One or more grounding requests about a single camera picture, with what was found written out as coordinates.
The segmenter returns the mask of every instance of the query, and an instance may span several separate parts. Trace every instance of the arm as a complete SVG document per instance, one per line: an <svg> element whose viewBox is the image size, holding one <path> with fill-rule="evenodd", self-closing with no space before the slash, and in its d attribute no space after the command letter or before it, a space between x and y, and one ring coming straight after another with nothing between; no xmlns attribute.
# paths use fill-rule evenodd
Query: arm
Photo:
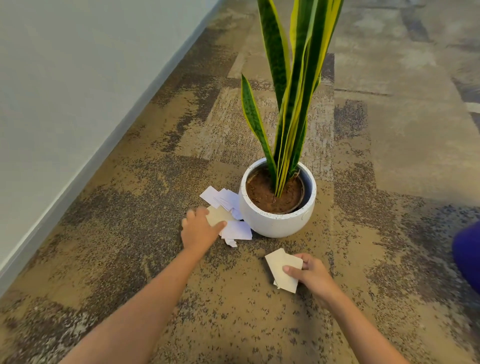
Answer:
<svg viewBox="0 0 480 364"><path fill-rule="evenodd" d="M408 364L408 361L340 290L319 259L309 254L296 256L303 259L302 269L284 266L284 272L304 283L328 308L360 364Z"/></svg>
<svg viewBox="0 0 480 364"><path fill-rule="evenodd" d="M211 227L208 210L182 220L184 249L141 291L85 336L61 364L146 363L193 269L226 226Z"/></svg>

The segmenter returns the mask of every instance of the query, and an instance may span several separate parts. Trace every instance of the baseboard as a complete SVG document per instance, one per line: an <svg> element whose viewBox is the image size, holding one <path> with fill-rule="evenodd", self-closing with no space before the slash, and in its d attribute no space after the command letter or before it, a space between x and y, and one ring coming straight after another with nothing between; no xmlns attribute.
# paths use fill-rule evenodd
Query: baseboard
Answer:
<svg viewBox="0 0 480 364"><path fill-rule="evenodd" d="M195 43L197 38L206 28L212 15L217 12L221 2L222 0L217 0L217 3L213 9L208 12L200 24L195 28L194 32L187 38L185 43L183 43L173 57L167 62L167 64L163 67L155 80L153 80L153 82L145 90L125 118L123 118L120 124L117 125L110 136L96 151L93 157L85 164L81 171L72 179L68 187L64 189L57 201L55 201L45 212L36 226L34 226L26 234L16 252L10 257L7 264L0 270L0 297L6 292L15 278L20 274L30 258L35 254L43 241L48 237L55 225L57 225L58 221L61 219L70 204L82 191L96 170L101 166L103 161L108 157L113 148L128 131L130 126L137 119L148 102L152 99L158 89L175 69L177 64Z"/></svg>

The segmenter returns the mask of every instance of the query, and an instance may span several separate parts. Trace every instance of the purple fabric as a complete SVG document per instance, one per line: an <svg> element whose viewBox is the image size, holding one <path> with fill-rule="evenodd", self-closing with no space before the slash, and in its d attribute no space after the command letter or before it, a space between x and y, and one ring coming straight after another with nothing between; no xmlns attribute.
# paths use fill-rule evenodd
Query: purple fabric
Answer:
<svg viewBox="0 0 480 364"><path fill-rule="evenodd" d="M463 277L480 294L480 221L455 236L452 253Z"/></svg>

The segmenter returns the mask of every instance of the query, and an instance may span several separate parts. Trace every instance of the white pot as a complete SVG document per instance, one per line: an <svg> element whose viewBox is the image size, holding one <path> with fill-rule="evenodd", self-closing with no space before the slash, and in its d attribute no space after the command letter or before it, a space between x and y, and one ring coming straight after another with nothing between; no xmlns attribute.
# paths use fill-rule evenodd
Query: white pot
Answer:
<svg viewBox="0 0 480 364"><path fill-rule="evenodd" d="M289 214L277 215L262 211L253 204L247 195L247 179L254 170L266 163L266 158L259 159L253 163L243 174L240 184L240 212L243 219L257 233L269 238L283 238L296 233L303 228L312 216L317 185L312 173L303 164L299 163L300 176L305 185L305 195L300 209Z"/></svg>

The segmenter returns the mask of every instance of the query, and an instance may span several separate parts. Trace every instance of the brown soil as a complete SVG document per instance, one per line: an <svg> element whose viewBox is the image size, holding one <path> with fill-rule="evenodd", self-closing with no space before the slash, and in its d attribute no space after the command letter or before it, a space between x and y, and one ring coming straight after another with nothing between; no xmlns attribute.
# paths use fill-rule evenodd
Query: brown soil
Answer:
<svg viewBox="0 0 480 364"><path fill-rule="evenodd" d="M300 177L291 178L285 184L280 198L275 198L272 180L267 169L259 170L247 180L247 195L259 209L272 214L291 212L302 198L303 186Z"/></svg>

